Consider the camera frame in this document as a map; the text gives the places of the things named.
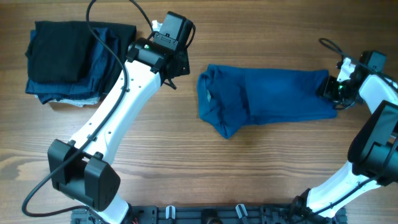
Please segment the blue polo shirt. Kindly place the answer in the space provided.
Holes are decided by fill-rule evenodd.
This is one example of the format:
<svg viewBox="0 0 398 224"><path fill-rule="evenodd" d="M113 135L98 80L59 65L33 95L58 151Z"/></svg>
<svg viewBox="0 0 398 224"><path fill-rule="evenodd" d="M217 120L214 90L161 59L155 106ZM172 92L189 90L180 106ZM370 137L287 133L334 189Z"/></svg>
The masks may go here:
<svg viewBox="0 0 398 224"><path fill-rule="evenodd" d="M210 64L197 81L198 114L225 139L243 126L335 118L333 104L316 94L328 76Z"/></svg>

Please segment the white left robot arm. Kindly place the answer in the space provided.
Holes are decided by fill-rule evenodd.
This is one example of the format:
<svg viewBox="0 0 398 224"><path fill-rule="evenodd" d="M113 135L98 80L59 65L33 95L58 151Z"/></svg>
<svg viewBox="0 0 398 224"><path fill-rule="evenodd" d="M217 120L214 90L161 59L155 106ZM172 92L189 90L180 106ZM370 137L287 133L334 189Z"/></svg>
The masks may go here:
<svg viewBox="0 0 398 224"><path fill-rule="evenodd" d="M126 55L120 79L90 120L68 143L58 139L47 155L55 190L80 202L102 223L127 223L132 208L121 198L112 168L119 144L146 102L172 78L189 74L190 41L160 35L140 38Z"/></svg>

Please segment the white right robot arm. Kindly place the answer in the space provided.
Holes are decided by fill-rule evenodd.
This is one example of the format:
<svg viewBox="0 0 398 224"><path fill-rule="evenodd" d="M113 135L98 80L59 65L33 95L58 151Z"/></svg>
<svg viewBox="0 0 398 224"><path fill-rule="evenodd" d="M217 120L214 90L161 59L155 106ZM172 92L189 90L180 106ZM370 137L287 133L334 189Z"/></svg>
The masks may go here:
<svg viewBox="0 0 398 224"><path fill-rule="evenodd" d="M348 160L327 181L295 197L289 218L325 223L362 194L397 182L397 83L369 75L359 89L371 116L353 139Z"/></svg>

